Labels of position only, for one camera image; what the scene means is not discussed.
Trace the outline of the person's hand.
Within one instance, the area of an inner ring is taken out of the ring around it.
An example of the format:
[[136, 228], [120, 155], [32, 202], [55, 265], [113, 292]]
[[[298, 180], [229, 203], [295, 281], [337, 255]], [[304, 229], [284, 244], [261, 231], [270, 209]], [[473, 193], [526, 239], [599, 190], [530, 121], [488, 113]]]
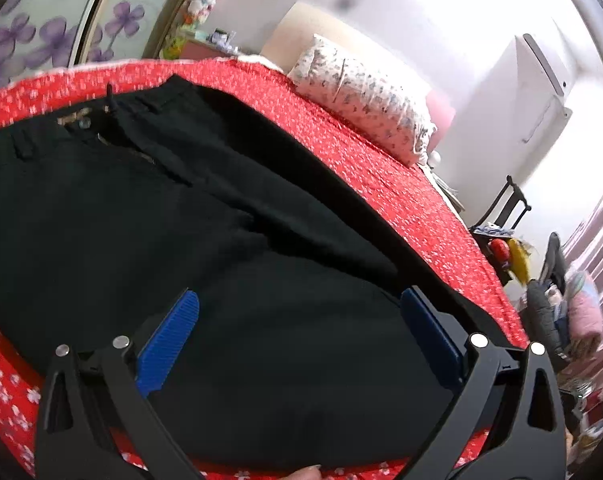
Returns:
[[312, 465], [298, 469], [280, 480], [322, 480], [321, 466]]

